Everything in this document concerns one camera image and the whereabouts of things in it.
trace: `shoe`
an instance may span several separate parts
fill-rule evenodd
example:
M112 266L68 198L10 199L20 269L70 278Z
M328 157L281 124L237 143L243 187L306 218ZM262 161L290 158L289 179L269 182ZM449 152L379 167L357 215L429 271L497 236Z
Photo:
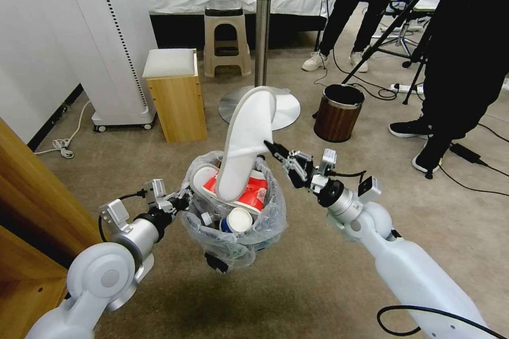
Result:
M425 144L423 150L412 159L412 166L432 179L442 165L442 157L451 145L450 139L432 137Z
M302 70L306 72L312 72L322 66L324 69L327 67L328 57L320 53L320 51L316 51L311 53L311 58L306 60L305 63L302 64Z
M428 138L432 137L431 127L423 117L410 122L396 122L389 125L391 134L398 138Z
M350 63L353 67L356 67L359 62L362 61L362 52L352 52L350 53ZM367 72L367 61L364 61L364 63L361 65L361 67L358 70L359 73L366 73Z

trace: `bed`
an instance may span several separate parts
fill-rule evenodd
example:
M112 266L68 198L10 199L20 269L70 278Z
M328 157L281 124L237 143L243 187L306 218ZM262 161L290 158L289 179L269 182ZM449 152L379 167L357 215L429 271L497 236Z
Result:
M146 2L160 48L202 49L205 7L244 8L248 43L254 47L256 0L146 0ZM333 2L334 0L329 0L330 7ZM269 45L274 46L278 45L281 39L284 40L296 32L323 30L327 17L326 0L273 0L270 13L272 16Z

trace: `white cable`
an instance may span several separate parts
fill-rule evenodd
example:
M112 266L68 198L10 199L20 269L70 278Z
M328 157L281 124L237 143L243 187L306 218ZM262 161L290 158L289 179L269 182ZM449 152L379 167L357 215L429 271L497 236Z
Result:
M498 119L499 121L502 121L502 122L505 122L505 123L509 123L509 121L507 119L503 119L501 117L497 117L496 115L493 115L493 114L484 114L484 115L487 116L487 117L492 117L492 118Z
M88 106L89 103L90 103L90 101L87 101L87 103L85 103L85 105L81 109L80 119L78 120L78 127L76 128L76 130L73 132L73 134L70 137L64 138L64 139L54 139L52 142L54 148L46 150L46 151L34 152L34 154L40 155L40 154L45 154L45 153L52 152L52 151L60 151L60 154L63 157L65 157L66 159L72 159L74 157L74 152L69 150L68 147L71 144L71 141L73 140L74 136L80 130L81 120L83 119L83 113L85 112L85 108Z

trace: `wooden cabinet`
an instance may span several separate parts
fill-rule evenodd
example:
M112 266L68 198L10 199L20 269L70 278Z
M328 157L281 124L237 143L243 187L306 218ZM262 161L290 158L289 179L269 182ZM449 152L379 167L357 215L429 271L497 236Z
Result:
M207 138L196 52L194 56L193 76L147 78L147 85L168 143Z
M67 267L100 241L96 225L0 119L0 334L23 338L66 293Z

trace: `black sneaker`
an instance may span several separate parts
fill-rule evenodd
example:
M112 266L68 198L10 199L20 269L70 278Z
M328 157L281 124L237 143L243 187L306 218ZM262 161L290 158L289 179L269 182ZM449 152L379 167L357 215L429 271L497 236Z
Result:
M424 172L428 179L432 179L432 174L438 171L440 165L442 165L442 157L450 145L450 139L429 138L420 154L412 160L412 166Z
M422 117L410 122L391 123L389 131L399 138L428 138L433 136L431 128Z

